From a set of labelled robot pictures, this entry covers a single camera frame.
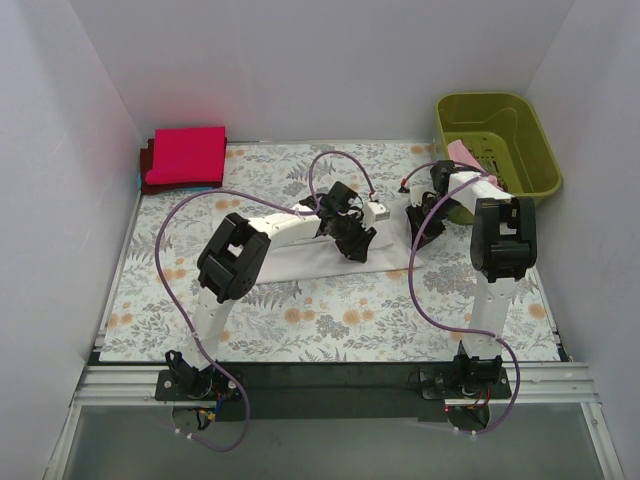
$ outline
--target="green basket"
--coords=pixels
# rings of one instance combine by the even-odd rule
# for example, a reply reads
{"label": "green basket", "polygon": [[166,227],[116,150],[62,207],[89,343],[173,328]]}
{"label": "green basket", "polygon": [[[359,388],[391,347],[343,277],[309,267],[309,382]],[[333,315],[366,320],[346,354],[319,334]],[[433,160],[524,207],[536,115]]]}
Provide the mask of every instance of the green basket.
{"label": "green basket", "polygon": [[[436,105],[436,119],[438,151],[449,158],[447,145],[461,139],[506,192],[531,197],[537,205],[560,188],[558,164],[538,117],[523,98],[502,92],[447,95]],[[450,218],[473,223],[473,215],[463,208]]]}

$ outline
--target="red folded cloth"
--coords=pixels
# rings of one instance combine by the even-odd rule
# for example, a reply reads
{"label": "red folded cloth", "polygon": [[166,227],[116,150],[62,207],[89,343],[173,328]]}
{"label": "red folded cloth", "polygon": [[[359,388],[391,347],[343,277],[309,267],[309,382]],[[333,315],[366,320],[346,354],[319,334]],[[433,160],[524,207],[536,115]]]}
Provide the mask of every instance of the red folded cloth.
{"label": "red folded cloth", "polygon": [[224,175],[225,147],[224,127],[156,130],[155,142],[149,140],[151,165],[148,153],[143,155],[140,151],[142,184],[162,186],[163,190],[219,186]]}

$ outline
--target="wall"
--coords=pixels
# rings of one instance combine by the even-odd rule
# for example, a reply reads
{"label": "wall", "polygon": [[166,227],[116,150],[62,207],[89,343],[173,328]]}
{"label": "wall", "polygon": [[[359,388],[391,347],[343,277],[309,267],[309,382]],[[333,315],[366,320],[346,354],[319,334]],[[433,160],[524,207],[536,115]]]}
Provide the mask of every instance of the wall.
{"label": "wall", "polygon": [[573,0],[71,0],[138,129],[431,138],[455,90],[522,92]]}
{"label": "wall", "polygon": [[627,478],[640,478],[639,85],[640,4],[576,0],[528,90],[565,176],[541,205],[540,274]]}
{"label": "wall", "polygon": [[136,193],[139,134],[67,0],[0,15],[0,477],[42,478]]}

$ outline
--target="olive green bin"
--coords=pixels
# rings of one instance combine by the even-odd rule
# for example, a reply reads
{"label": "olive green bin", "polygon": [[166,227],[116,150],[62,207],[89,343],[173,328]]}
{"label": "olive green bin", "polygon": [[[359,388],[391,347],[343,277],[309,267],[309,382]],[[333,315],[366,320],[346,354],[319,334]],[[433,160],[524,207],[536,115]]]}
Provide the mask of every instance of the olive green bin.
{"label": "olive green bin", "polygon": [[[449,158],[446,146],[461,139],[500,187],[536,205],[555,193],[562,174],[538,117],[522,97],[503,92],[455,93],[436,105],[437,151]],[[450,215],[460,224],[473,215],[458,208]]]}

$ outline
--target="pink cloth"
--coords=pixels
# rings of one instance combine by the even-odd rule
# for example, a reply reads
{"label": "pink cloth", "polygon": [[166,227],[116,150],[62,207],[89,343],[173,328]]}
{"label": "pink cloth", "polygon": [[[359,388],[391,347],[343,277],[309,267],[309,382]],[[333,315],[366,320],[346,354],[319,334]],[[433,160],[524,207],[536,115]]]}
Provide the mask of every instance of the pink cloth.
{"label": "pink cloth", "polygon": [[[482,168],[482,165],[480,165],[478,161],[473,158],[473,155],[469,153],[469,150],[467,150],[467,147],[464,146],[462,140],[458,139],[454,142],[451,142],[449,145],[447,145],[447,151],[449,152],[449,158],[451,160],[464,163],[465,165],[469,165],[470,167],[479,168],[483,172],[486,172],[486,170]],[[495,177],[495,175],[489,176],[489,182],[494,187],[500,188],[498,186],[498,179]]]}

